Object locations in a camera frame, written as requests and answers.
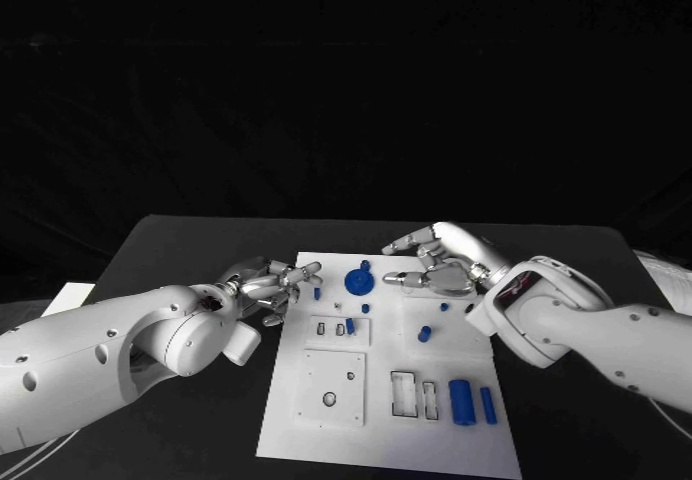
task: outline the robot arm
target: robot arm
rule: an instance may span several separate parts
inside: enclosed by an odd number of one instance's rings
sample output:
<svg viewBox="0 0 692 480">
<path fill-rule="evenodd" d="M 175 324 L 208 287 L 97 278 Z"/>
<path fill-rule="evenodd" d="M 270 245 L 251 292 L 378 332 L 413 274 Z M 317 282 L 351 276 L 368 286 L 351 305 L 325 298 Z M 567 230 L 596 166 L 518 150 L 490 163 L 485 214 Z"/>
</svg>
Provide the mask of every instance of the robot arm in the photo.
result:
<svg viewBox="0 0 692 480">
<path fill-rule="evenodd" d="M 457 290 L 469 282 L 488 289 L 467 321 L 485 335 L 498 334 L 526 362 L 545 368 L 576 350 L 616 385 L 692 412 L 691 317 L 643 305 L 614 308 L 588 277 L 547 257 L 511 268 L 488 242 L 453 223 L 420 230 L 382 252 L 418 244 L 427 273 L 391 273 L 385 283 L 443 293 L 433 274 L 457 269 Z M 421 278 L 417 285 L 411 278 Z"/>
<path fill-rule="evenodd" d="M 224 352 L 242 366 L 260 333 L 238 321 L 261 307 L 283 320 L 297 283 L 320 284 L 258 257 L 209 285 L 169 286 L 42 317 L 0 336 L 0 454 L 87 426 L 163 380 L 191 376 Z"/>
</svg>

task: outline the cable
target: cable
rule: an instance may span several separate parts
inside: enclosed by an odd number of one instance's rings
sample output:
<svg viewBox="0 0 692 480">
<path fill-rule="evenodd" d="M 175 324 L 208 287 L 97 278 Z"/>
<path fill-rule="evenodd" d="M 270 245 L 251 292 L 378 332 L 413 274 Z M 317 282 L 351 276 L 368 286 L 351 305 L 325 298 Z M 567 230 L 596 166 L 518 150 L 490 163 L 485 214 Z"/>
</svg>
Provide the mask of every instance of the cable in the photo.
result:
<svg viewBox="0 0 692 480">
<path fill-rule="evenodd" d="M 22 465 L 55 443 L 55 439 L 51 440 L 44 446 L 0 475 L 0 480 L 15 472 Z"/>
<path fill-rule="evenodd" d="M 41 465 L 41 463 L 51 457 L 51 455 L 61 449 L 61 447 L 69 442 L 69 440 L 72 440 L 72 437 L 78 434 L 80 430 L 75 430 L 69 437 L 62 441 L 62 443 L 58 445 L 58 447 L 55 447 L 54 451 L 20 473 L 18 473 L 18 475 L 15 475 L 10 480 L 16 480 L 26 472 L 29 472 L 35 467 L 38 467 Z"/>
<path fill-rule="evenodd" d="M 656 400 L 653 398 L 649 398 L 649 401 L 652 402 L 652 405 L 655 406 L 656 410 L 659 413 L 663 415 L 663 418 L 668 420 L 668 423 L 678 429 L 678 431 L 692 440 L 692 435 L 688 433 L 688 431 L 675 423 L 675 420 L 669 417 L 668 413 L 663 411 L 661 408 L 661 405 L 658 404 Z"/>
</svg>

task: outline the round hole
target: round hole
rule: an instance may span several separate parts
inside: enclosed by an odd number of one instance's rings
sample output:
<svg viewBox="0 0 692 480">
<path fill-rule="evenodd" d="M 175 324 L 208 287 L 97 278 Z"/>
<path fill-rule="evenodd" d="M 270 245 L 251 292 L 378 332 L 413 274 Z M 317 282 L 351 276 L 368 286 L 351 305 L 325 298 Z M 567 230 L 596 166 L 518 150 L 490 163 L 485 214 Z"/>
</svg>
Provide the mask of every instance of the round hole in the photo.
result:
<svg viewBox="0 0 692 480">
<path fill-rule="evenodd" d="M 25 388 L 33 392 L 36 390 L 36 385 L 39 383 L 39 376 L 35 372 L 26 372 L 25 377 L 22 378 L 22 383 L 25 384 Z"/>
<path fill-rule="evenodd" d="M 328 392 L 322 398 L 322 401 L 328 407 L 333 407 L 336 403 L 336 395 L 332 392 Z"/>
<path fill-rule="evenodd" d="M 98 345 L 94 349 L 94 354 L 97 355 L 97 360 L 101 365 L 106 365 L 106 362 L 108 361 L 108 347 L 106 345 Z"/>
</svg>

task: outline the black table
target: black table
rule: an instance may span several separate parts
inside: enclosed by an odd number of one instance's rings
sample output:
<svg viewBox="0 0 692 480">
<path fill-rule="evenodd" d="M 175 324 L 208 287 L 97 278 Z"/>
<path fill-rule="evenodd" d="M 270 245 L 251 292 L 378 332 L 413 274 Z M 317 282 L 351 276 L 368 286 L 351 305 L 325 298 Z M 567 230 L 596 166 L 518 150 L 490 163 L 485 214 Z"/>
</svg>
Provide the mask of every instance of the black table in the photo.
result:
<svg viewBox="0 0 692 480">
<path fill-rule="evenodd" d="M 230 265 L 255 255 L 293 262 L 299 251 L 378 254 L 385 244 L 424 225 L 150 216 L 133 230 L 88 301 L 163 285 L 214 282 Z M 464 227 L 490 239 L 514 261 L 541 254 L 568 263 L 600 283 L 616 304 L 669 308 L 614 230 Z M 258 319 L 260 314 L 250 320 L 255 326 Z M 281 334 L 280 328 L 258 328 L 263 343 L 245 367 L 219 356 L 193 377 L 165 381 L 133 405 L 82 429 L 26 478 L 437 477 L 255 457 Z M 692 444 L 646 399 L 614 387 L 574 352 L 541 370 L 516 358 L 496 338 L 493 348 L 526 479 L 684 478 L 692 472 Z"/>
</svg>

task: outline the rectangular hole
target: rectangular hole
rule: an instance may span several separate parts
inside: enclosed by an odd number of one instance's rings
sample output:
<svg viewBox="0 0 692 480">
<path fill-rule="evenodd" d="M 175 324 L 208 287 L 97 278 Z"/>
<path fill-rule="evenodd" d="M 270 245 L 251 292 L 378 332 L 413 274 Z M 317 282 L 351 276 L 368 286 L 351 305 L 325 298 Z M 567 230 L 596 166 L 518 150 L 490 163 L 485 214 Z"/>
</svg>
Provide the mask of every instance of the rectangular hole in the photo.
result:
<svg viewBox="0 0 692 480">
<path fill-rule="evenodd" d="M 411 372 L 392 372 L 392 415 L 418 417 L 415 375 Z"/>
<path fill-rule="evenodd" d="M 436 383 L 423 382 L 423 401 L 426 404 L 426 419 L 437 420 L 437 395 L 436 395 Z"/>
</svg>

